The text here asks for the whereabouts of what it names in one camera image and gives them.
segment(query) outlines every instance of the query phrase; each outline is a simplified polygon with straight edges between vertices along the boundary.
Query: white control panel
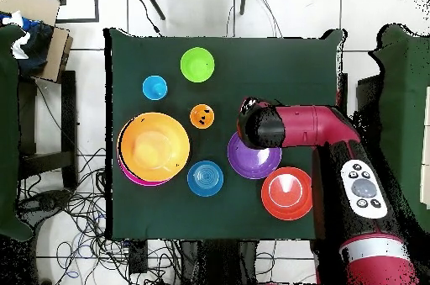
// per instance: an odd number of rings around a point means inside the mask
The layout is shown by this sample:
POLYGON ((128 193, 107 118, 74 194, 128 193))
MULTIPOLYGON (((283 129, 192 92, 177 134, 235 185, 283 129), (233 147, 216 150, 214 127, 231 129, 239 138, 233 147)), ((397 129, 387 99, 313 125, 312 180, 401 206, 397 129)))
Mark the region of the white control panel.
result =
POLYGON ((363 161, 351 160, 340 172, 351 209, 367 219, 381 219, 388 213, 375 174, 363 161))

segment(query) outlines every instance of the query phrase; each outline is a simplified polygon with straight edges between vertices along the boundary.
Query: green bowl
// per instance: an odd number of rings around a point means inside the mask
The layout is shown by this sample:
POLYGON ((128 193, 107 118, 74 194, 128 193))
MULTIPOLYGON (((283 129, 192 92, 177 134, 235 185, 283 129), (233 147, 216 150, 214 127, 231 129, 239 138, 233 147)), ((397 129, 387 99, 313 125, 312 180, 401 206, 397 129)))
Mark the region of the green bowl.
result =
POLYGON ((181 71, 191 82, 206 81, 215 69, 212 54, 203 48, 189 49, 181 58, 181 71))

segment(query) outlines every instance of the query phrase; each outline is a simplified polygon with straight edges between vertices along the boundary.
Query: blue plate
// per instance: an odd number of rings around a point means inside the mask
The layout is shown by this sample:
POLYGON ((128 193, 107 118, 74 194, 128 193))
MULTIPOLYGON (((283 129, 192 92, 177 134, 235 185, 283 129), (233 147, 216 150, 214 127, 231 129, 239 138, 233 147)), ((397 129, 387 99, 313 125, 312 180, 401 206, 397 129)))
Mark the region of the blue plate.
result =
POLYGON ((191 167, 186 180, 196 195, 206 198, 223 187, 224 175, 213 161, 199 161, 191 167))

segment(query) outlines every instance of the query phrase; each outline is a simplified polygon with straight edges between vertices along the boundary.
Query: red plate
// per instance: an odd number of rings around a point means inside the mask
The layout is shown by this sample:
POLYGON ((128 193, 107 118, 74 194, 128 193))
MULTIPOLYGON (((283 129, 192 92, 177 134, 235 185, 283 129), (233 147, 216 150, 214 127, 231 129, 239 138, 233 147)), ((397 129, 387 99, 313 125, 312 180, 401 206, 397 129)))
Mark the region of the red plate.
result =
POLYGON ((312 208, 311 178, 296 167, 281 167, 265 179, 261 199, 272 216, 299 219, 312 208))

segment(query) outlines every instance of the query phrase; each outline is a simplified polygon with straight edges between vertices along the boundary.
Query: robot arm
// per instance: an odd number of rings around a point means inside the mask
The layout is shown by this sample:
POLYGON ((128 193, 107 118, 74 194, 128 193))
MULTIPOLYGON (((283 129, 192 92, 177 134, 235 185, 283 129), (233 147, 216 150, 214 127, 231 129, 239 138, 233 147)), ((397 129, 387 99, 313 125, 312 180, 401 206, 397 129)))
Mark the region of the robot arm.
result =
POLYGON ((337 249, 345 284, 417 285, 390 201, 359 134, 336 108, 247 98, 237 128, 250 148, 313 147, 316 235, 337 249))

